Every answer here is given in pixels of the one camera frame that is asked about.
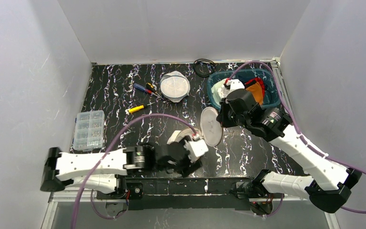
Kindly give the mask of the red garment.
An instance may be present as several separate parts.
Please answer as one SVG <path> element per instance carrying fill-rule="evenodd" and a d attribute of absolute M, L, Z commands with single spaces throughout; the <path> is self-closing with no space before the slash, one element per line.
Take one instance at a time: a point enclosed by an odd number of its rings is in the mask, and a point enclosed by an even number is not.
<path fill-rule="evenodd" d="M 263 80 L 260 77 L 256 77 L 256 78 L 253 78 L 253 79 L 247 81 L 244 84 L 244 87 L 245 87 L 245 89 L 247 89 L 247 88 L 249 88 L 250 86 L 252 86 L 252 85 L 254 85 L 256 83 L 259 83 L 259 85 L 261 87 L 261 90 L 262 90 L 262 94 L 264 96 L 265 95 L 265 85 L 264 85 Z"/>

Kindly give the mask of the orange bra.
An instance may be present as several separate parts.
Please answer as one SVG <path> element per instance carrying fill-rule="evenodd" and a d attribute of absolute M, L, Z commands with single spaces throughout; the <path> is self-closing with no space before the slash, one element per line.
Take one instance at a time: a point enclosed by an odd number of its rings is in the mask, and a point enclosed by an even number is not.
<path fill-rule="evenodd" d="M 256 83 L 256 84 L 250 86 L 246 90 L 249 91 L 249 92 L 251 92 L 251 94 L 254 97 L 254 100 L 257 103 L 259 103 L 260 105 L 263 104 L 264 96 L 262 94 L 262 90 L 261 90 L 261 87 L 260 87 L 259 83 Z"/>

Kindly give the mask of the white bra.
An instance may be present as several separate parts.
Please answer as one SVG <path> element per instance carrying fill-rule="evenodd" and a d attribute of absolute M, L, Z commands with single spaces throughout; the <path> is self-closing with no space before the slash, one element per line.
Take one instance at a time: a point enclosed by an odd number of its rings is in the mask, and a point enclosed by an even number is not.
<path fill-rule="evenodd" d="M 230 93 L 231 80 L 225 85 L 226 79 L 220 80 L 211 87 L 211 104 L 213 106 L 219 105 L 223 98 L 226 98 Z"/>

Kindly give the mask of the white mesh bag tan trim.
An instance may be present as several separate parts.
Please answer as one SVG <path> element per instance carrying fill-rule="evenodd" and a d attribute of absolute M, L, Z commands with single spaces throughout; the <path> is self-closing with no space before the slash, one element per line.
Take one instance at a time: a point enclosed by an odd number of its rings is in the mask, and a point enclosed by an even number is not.
<path fill-rule="evenodd" d="M 203 138 L 208 146 L 214 147 L 220 144 L 223 138 L 223 128 L 216 120 L 218 112 L 213 107 L 206 107 L 202 110 L 200 117 L 200 127 L 195 127 L 195 131 Z M 194 132 L 191 128 L 184 130 L 175 130 L 169 137 L 167 144 L 179 142 L 187 135 L 192 135 Z"/>

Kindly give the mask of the white mesh bag blue trim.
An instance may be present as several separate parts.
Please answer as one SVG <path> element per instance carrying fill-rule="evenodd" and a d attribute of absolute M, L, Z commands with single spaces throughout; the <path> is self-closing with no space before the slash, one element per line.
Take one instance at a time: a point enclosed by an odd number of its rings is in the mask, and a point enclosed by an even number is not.
<path fill-rule="evenodd" d="M 187 77 L 179 71 L 163 75 L 159 86 L 161 94 L 173 103 L 179 103 L 188 96 L 191 88 Z"/>

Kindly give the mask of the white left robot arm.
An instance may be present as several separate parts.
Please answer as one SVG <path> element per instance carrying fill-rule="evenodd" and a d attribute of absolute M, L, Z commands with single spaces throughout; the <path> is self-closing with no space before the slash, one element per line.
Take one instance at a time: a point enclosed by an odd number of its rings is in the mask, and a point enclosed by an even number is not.
<path fill-rule="evenodd" d="M 112 194 L 126 188 L 122 178 L 127 176 L 167 171 L 187 177 L 201 167 L 201 158 L 207 152 L 203 139 L 182 139 L 163 146 L 143 144 L 92 154 L 72 154 L 52 147 L 43 166 L 40 190 L 59 192 L 67 187 L 83 187 Z"/>

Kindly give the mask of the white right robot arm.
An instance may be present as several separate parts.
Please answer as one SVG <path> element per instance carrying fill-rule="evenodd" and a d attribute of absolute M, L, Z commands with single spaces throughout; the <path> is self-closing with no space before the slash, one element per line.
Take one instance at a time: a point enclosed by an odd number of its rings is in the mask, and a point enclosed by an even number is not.
<path fill-rule="evenodd" d="M 263 169 L 241 191 L 253 196 L 273 193 L 297 196 L 327 213 L 335 213 L 347 202 L 362 173 L 309 149 L 296 135 L 292 119 L 283 108 L 262 108 L 245 89 L 230 92 L 220 106 L 216 120 L 222 127 L 241 126 L 249 130 L 284 151 L 307 172 L 307 176 L 292 176 Z"/>

